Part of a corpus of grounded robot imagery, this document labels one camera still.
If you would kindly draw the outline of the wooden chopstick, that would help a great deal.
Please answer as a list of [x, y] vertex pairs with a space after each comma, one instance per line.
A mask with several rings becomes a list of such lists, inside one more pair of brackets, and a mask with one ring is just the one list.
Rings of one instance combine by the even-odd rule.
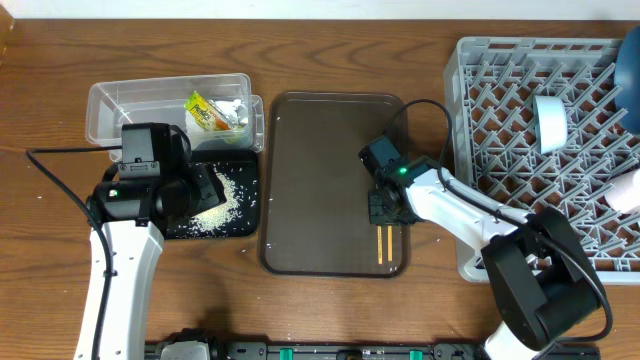
[[393, 262], [393, 255], [394, 255], [394, 250], [393, 250], [393, 226], [388, 226], [387, 227], [387, 248], [388, 248], [388, 252], [387, 252], [387, 261], [388, 262]]
[[376, 240], [376, 244], [377, 244], [377, 263], [379, 265], [383, 264], [383, 239], [382, 239], [382, 227], [381, 226], [377, 226], [376, 227], [376, 231], [377, 231], [377, 240]]

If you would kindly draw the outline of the yellow snack wrapper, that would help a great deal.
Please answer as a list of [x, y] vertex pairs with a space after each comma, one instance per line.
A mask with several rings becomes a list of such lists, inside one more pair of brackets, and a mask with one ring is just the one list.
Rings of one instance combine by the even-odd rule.
[[206, 131], [229, 131], [235, 128], [232, 119], [194, 91], [185, 103], [185, 109], [196, 124]]

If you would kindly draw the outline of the light blue rice bowl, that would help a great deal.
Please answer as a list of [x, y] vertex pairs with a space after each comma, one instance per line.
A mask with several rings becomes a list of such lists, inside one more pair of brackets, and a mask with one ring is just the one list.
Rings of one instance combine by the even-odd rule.
[[553, 96], [533, 98], [539, 152], [548, 154], [562, 148], [568, 139], [568, 121], [562, 100]]

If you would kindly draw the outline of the pink cup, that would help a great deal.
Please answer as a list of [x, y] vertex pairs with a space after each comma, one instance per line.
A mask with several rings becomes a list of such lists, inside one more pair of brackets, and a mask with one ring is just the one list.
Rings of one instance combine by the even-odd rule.
[[623, 214], [639, 211], [639, 170], [634, 170], [611, 179], [610, 190], [605, 194], [609, 207]]

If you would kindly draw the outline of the dark blue bowl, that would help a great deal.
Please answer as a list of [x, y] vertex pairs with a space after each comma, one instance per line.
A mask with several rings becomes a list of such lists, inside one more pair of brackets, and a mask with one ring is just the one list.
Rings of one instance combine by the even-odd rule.
[[619, 47], [614, 72], [614, 84], [621, 88], [615, 105], [618, 110], [627, 111], [620, 123], [633, 135], [639, 134], [639, 36], [638, 26], [627, 33]]

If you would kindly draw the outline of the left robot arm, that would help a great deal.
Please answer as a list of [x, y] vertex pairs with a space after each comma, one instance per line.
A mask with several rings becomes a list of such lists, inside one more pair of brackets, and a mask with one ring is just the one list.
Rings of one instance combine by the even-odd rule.
[[88, 198], [91, 272], [76, 359], [142, 359], [151, 286], [168, 225], [225, 202], [209, 163], [115, 180], [111, 165]]

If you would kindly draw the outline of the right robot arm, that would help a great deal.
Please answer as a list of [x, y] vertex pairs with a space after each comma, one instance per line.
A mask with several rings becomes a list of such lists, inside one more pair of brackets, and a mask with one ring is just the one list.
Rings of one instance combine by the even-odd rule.
[[547, 208], [510, 208], [465, 186], [428, 157], [360, 157], [375, 187], [369, 215], [375, 225], [439, 225], [484, 263], [498, 329], [484, 343], [490, 359], [540, 359], [566, 332], [599, 309], [610, 309], [568, 219]]

